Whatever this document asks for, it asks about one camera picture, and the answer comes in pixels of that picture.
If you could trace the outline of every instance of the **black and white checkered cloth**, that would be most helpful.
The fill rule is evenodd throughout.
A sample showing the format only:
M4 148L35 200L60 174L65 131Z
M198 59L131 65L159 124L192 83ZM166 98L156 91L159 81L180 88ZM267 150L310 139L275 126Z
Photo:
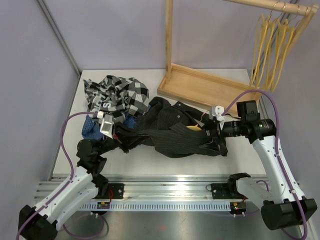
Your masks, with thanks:
M83 81L90 112L101 110L113 115L114 122L123 123L125 113L138 117L148 110L148 88L134 77L107 75L100 83Z

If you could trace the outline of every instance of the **gray wall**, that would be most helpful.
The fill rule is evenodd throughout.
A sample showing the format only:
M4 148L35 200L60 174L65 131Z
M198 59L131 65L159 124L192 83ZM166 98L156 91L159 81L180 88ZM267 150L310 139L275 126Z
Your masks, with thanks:
M313 18L288 55L279 85L272 94L280 117L285 158L307 198L320 205L320 13ZM274 117L268 100L268 113ZM320 236L320 211L312 217Z
M35 0L0 2L0 235L52 169L77 76Z
M164 68L165 2L46 0L84 70ZM174 63L193 68L251 68L257 20L269 10L222 0L173 2Z

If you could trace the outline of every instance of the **pile of clothes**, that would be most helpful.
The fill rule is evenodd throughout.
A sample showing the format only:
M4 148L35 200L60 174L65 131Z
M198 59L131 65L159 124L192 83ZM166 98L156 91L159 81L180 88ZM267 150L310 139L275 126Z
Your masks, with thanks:
M206 129L212 124L207 114L179 101L171 105L158 96L150 101L148 88L134 77L108 75L100 83L84 80L84 91L88 111L112 115L125 138L144 136L139 144L154 146L169 158L227 155L225 139L217 131ZM113 139L100 133L97 118L86 117L82 136L107 142L108 151L118 147Z

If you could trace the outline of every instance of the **blue cloth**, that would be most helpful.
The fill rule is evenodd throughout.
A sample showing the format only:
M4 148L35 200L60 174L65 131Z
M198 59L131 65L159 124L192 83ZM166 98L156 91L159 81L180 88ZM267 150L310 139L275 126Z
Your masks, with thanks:
M95 139L101 140L103 134L100 132L100 127L98 124L92 120L89 115L85 117L85 121L82 127L81 135L84 139Z
M125 114L125 120L123 124L130 129L133 129L137 123L137 118L134 116L129 115L128 113ZM84 139L95 139L101 140L104 135L100 132L99 125L92 120L89 115L85 117L85 121L82 127L81 135Z

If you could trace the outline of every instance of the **wooden frame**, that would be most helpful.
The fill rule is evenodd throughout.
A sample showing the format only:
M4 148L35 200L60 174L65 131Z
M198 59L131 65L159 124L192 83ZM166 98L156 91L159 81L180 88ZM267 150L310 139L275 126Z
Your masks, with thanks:
M225 0L244 5L255 6L274 11L304 16L294 31L292 41L287 52L293 46L316 14L319 6L303 6L297 4L284 3L274 0ZM157 92L159 95L171 99L192 104L203 109L220 105L226 108L240 93L254 89L249 85L236 82L221 76L215 76L189 67L172 63L172 21L173 21L173 0L166 0L165 5L165 76L163 77ZM239 99L239 101L256 100L259 101L260 93L249 93ZM237 106L233 105L229 110L232 114L237 114Z

